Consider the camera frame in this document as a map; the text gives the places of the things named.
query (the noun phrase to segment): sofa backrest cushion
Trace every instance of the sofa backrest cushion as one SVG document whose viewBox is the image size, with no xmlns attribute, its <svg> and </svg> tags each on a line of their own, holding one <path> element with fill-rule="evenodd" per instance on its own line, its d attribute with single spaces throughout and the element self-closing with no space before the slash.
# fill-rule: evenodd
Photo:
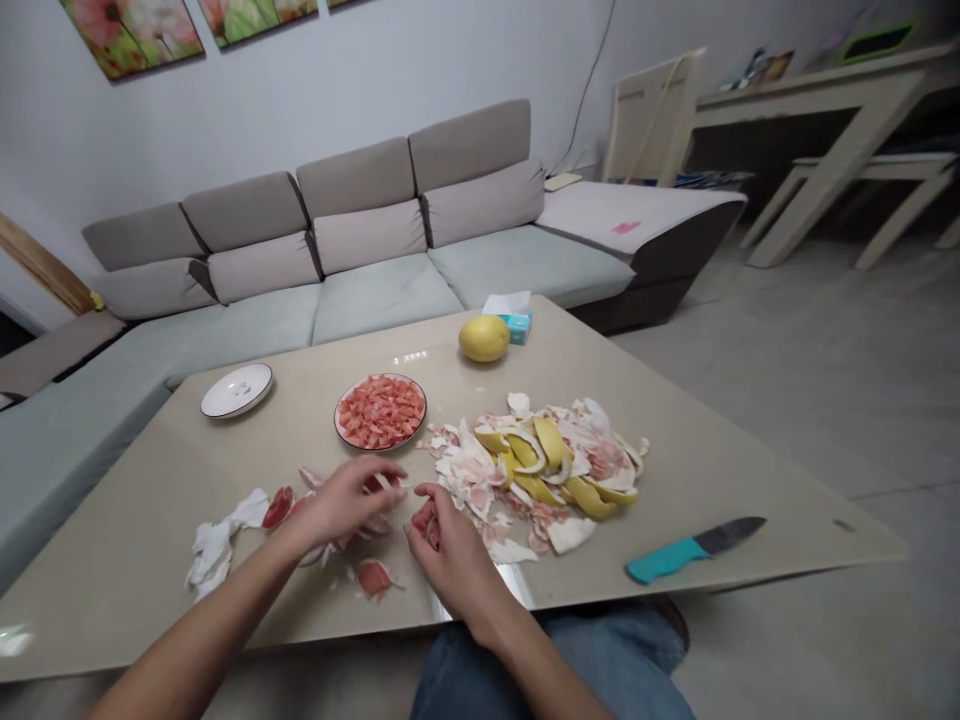
<svg viewBox="0 0 960 720">
<path fill-rule="evenodd" d="M 414 197 L 413 165 L 404 137 L 301 165 L 297 180 L 311 218 L 372 210 Z"/>
<path fill-rule="evenodd" d="M 431 125 L 409 140 L 421 195 L 489 175 L 530 157 L 530 101 L 491 105 Z"/>
<path fill-rule="evenodd" d="M 226 304 L 320 282 L 313 265 L 311 242 L 310 231 L 304 230 L 249 247 L 214 253 L 208 263 L 217 298 Z"/>
<path fill-rule="evenodd" d="M 543 212 L 543 163 L 536 158 L 423 196 L 430 246 L 533 222 Z"/>
<path fill-rule="evenodd" d="M 87 245 L 108 272 L 204 255 L 179 203 L 101 220 L 82 232 Z"/>
<path fill-rule="evenodd" d="M 213 252 L 286 237 L 309 227 L 293 176 L 276 172 L 194 193 L 183 209 Z"/>
<path fill-rule="evenodd" d="M 417 200 L 318 217 L 313 221 L 313 233 L 320 267 L 327 275 L 427 250 Z"/>
<path fill-rule="evenodd" d="M 206 263 L 190 258 L 117 270 L 94 278 L 90 286 L 121 320 L 173 315 L 217 302 Z"/>
</svg>

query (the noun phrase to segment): white wall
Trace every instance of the white wall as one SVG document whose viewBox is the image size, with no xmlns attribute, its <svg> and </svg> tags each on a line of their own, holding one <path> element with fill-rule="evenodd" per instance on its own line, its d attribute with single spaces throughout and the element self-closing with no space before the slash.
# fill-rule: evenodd
<svg viewBox="0 0 960 720">
<path fill-rule="evenodd" d="M 584 149 L 581 166 L 602 156 L 619 77 L 701 46 L 706 87 L 761 44 L 797 48 L 798 68 L 856 1 L 620 0 L 570 162 Z M 99 272 L 80 236 L 89 222 L 500 100 L 530 98 L 533 153 L 552 165 L 610 7 L 368 0 L 221 54 L 198 0 L 187 6 L 207 57 L 111 86 L 55 0 L 0 4 L 0 210 L 81 277 Z M 57 324 L 4 262 L 0 295 Z"/>
</svg>

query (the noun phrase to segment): painting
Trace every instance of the painting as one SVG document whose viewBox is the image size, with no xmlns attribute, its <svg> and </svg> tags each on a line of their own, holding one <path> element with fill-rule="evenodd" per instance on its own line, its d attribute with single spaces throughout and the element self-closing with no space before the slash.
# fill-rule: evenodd
<svg viewBox="0 0 960 720">
<path fill-rule="evenodd" d="M 203 55 L 183 0 L 60 0 L 110 80 Z"/>
<path fill-rule="evenodd" d="M 318 12 L 317 0 L 200 0 L 200 7 L 222 48 Z"/>
</svg>

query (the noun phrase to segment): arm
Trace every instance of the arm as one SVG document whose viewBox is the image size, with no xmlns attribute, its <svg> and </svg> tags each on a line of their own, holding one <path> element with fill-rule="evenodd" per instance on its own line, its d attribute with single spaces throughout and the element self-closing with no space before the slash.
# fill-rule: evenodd
<svg viewBox="0 0 960 720">
<path fill-rule="evenodd" d="M 364 481 L 374 473 L 388 477 L 394 490 L 365 495 Z M 405 476 L 395 463 L 369 455 L 342 465 L 301 512 L 150 646 L 91 720 L 199 718 L 300 558 L 395 508 L 406 492 L 396 487 Z"/>
<path fill-rule="evenodd" d="M 500 659 L 534 715 L 551 720 L 612 719 L 539 623 L 510 594 L 479 533 L 453 506 L 450 494 L 433 484 L 420 485 L 414 492 L 430 500 L 414 521 L 420 531 L 404 527 L 410 551 L 447 610 L 466 623 L 478 645 Z M 438 535 L 432 532 L 434 523 L 440 527 Z"/>
</svg>

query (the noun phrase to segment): sofa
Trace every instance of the sofa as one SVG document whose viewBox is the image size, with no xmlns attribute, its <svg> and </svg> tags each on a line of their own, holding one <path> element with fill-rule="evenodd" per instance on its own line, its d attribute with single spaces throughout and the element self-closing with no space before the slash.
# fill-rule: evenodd
<svg viewBox="0 0 960 720">
<path fill-rule="evenodd" d="M 586 182 L 545 196 L 544 174 L 514 100 L 85 228 L 107 311 L 21 351 L 57 382 L 18 383 L 16 358 L 0 372 L 19 401 L 0 412 L 0 593 L 189 375 L 490 293 L 532 290 L 605 333 L 662 322 L 746 202 Z"/>
</svg>

